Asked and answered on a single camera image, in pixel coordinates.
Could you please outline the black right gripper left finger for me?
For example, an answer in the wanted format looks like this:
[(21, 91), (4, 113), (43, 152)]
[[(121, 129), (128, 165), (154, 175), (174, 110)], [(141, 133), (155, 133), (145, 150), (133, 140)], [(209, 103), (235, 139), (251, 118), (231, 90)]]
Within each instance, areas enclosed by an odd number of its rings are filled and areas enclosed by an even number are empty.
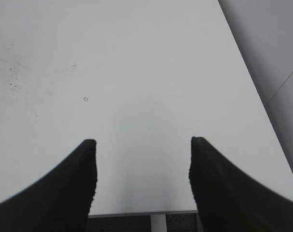
[(98, 180), (96, 141), (86, 139), (53, 170), (0, 203), (0, 232), (83, 232)]

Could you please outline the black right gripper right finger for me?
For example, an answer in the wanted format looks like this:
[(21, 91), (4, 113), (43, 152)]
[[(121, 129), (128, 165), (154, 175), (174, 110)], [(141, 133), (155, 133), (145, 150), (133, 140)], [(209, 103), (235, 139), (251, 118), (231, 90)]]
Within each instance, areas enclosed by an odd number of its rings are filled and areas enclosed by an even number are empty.
[(293, 202), (244, 173), (204, 137), (191, 138), (189, 181), (206, 232), (293, 232)]

